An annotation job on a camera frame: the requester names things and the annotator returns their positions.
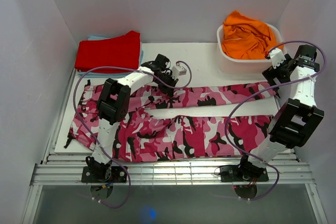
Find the pink camouflage trousers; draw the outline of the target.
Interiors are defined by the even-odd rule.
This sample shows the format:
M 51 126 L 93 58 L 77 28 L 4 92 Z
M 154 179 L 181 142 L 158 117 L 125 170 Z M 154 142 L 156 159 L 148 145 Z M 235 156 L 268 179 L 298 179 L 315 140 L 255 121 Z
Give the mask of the pink camouflage trousers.
M 131 95 L 125 118 L 112 131 L 112 157 L 124 162 L 156 162 L 197 157 L 227 157 L 251 151 L 267 135 L 271 115 L 178 115 L 158 119 L 157 109 L 195 109 L 263 100 L 276 95 L 267 82 L 175 90 L 172 97 L 155 86 Z

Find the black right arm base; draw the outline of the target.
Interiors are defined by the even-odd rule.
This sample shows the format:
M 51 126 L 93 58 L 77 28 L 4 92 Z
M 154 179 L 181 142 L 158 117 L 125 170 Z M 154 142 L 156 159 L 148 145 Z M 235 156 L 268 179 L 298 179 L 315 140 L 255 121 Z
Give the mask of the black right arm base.
M 262 168 L 248 169 L 240 165 L 224 165 L 220 167 L 221 182 L 268 182 L 267 171 Z

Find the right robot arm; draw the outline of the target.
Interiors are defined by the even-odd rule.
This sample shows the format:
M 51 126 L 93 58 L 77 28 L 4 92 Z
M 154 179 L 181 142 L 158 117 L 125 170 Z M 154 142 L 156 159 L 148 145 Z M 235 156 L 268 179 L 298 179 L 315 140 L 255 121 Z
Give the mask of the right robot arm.
M 266 164 L 278 153 L 294 147 L 302 147 L 324 117 L 314 98 L 317 49 L 300 45 L 294 57 L 280 49 L 269 53 L 271 67 L 262 75 L 274 86 L 276 82 L 291 86 L 290 98 L 271 120 L 267 137 L 249 154 L 242 156 L 237 175 L 242 180 L 257 179 L 266 173 Z

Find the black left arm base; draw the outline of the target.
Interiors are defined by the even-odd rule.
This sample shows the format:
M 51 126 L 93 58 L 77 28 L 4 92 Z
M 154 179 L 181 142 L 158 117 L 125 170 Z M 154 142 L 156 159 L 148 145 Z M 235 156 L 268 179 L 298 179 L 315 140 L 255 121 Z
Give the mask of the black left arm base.
M 117 166 L 111 166 L 101 171 L 85 166 L 80 181 L 82 183 L 125 183 L 127 175 L 121 167 Z

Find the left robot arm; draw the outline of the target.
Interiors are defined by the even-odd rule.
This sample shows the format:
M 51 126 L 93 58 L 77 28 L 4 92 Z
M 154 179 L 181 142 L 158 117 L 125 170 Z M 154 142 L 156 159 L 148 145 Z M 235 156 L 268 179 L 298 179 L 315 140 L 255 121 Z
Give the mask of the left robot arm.
M 169 63 L 166 56 L 158 54 L 155 60 L 143 63 L 126 77 L 104 82 L 97 102 L 98 140 L 92 155 L 86 158 L 90 173 L 98 181 L 105 182 L 111 177 L 112 131 L 127 115 L 131 94 L 154 82 L 164 94 L 172 96 L 178 78 L 187 73 L 179 63 L 172 67 Z

